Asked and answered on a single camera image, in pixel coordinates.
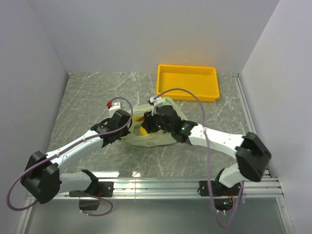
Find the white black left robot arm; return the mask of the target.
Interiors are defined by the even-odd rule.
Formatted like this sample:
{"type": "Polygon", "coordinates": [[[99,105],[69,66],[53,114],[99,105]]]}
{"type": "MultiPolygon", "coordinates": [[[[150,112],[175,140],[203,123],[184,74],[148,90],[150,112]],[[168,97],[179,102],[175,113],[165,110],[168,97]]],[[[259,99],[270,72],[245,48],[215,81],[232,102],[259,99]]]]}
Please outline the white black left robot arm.
{"type": "Polygon", "coordinates": [[[129,134],[131,115],[117,110],[112,117],[95,124],[83,136],[48,153],[33,153],[20,182],[40,203],[45,204],[57,194],[81,191],[87,196],[100,195],[98,178],[89,170],[66,173],[72,164],[92,152],[120,140],[129,134]]]}

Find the light green plastic bag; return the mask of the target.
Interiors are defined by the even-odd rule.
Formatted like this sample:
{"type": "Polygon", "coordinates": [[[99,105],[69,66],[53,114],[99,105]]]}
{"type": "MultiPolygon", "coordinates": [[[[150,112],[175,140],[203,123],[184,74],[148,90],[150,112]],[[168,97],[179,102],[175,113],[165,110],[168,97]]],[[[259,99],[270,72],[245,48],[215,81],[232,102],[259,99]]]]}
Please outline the light green plastic bag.
{"type": "MultiPolygon", "coordinates": [[[[133,117],[143,117],[145,112],[149,112],[151,110],[152,106],[150,104],[135,106],[133,108],[133,117]]],[[[155,147],[174,144],[176,143],[176,140],[172,138],[169,133],[165,133],[164,131],[158,131],[156,133],[150,133],[142,136],[140,135],[139,130],[135,129],[132,124],[130,127],[130,133],[127,136],[122,137],[122,142],[140,147],[155,147]]]]}

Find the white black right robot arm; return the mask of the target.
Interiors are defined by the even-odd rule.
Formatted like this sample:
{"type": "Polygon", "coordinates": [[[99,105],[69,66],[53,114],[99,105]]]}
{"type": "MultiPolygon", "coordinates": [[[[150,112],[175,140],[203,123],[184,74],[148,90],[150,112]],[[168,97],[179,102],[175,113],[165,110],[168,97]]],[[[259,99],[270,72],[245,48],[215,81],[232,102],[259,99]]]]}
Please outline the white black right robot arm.
{"type": "Polygon", "coordinates": [[[163,131],[179,143],[207,147],[233,157],[236,164],[222,169],[212,183],[214,195],[227,195],[232,187],[249,180],[260,182],[272,154],[261,139],[252,132],[229,134],[182,119],[170,105],[145,112],[142,128],[147,133],[163,131]]]}

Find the yellow pear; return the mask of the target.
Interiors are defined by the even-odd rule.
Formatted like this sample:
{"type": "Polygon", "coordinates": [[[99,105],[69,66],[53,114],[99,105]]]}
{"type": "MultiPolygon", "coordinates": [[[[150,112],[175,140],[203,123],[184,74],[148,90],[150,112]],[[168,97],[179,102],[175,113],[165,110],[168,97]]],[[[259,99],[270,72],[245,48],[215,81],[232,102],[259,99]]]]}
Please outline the yellow pear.
{"type": "Polygon", "coordinates": [[[142,135],[142,136],[148,135],[146,130],[142,127],[144,117],[133,117],[132,121],[133,121],[134,128],[139,130],[140,135],[142,135]]]}

